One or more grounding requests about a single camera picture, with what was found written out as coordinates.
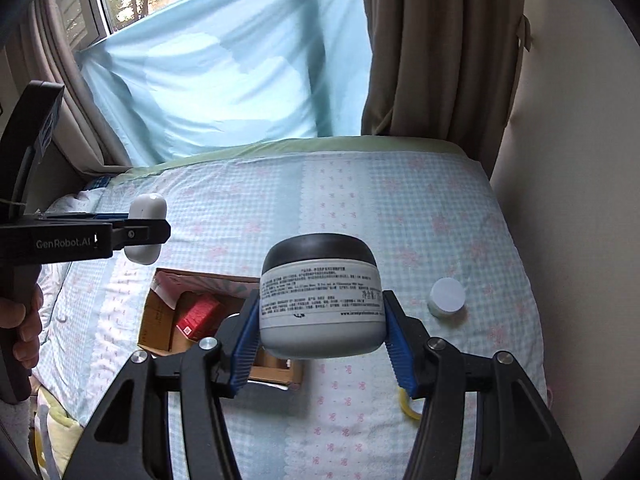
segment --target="blue curtain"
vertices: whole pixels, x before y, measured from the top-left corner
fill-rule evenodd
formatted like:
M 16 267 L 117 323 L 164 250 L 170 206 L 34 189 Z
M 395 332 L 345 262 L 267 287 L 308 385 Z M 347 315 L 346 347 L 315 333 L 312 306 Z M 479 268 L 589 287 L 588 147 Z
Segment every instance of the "blue curtain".
M 360 134 L 363 0 L 181 0 L 77 55 L 136 166 Z

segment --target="black jar lid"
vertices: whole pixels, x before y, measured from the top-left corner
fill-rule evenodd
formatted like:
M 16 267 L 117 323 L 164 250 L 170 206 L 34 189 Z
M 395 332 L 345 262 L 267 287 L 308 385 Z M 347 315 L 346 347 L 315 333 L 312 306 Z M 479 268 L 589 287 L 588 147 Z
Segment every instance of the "black jar lid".
M 337 233 L 315 233 L 294 236 L 275 244 L 264 259 L 262 273 L 280 265 L 323 258 L 358 260 L 377 266 L 371 249 L 359 238 Z

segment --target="wall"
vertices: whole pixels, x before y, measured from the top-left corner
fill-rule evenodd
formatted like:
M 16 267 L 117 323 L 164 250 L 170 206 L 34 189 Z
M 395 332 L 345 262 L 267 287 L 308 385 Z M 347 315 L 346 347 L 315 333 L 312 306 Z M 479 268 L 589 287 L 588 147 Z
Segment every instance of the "wall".
M 584 480 L 640 424 L 640 48 L 609 0 L 526 0 L 533 46 L 492 184 Z
M 18 101 L 19 92 L 15 87 L 11 69 L 4 50 L 0 50 L 0 133 L 4 131 L 11 111 Z M 31 185 L 27 200 L 27 211 L 46 210 L 60 196 L 76 193 L 84 187 L 84 180 L 68 163 L 60 150 L 52 142 Z

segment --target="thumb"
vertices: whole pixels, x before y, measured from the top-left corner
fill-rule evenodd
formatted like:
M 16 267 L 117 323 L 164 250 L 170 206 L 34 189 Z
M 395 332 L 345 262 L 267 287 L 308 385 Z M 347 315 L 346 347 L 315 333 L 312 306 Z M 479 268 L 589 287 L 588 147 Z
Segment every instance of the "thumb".
M 0 328 L 15 328 L 24 320 L 24 305 L 0 298 Z

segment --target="human hand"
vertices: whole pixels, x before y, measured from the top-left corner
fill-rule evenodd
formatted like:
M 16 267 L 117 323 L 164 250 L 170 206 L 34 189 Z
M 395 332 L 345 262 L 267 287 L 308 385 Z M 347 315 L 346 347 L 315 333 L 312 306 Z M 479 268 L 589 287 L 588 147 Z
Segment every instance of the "human hand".
M 16 328 L 20 340 L 14 345 L 14 357 L 27 369 L 38 364 L 40 341 L 38 336 L 42 332 L 42 323 L 38 310 L 44 302 L 42 290 L 36 284 L 31 298 L 31 312 L 24 317 L 23 304 L 0 298 L 0 328 Z

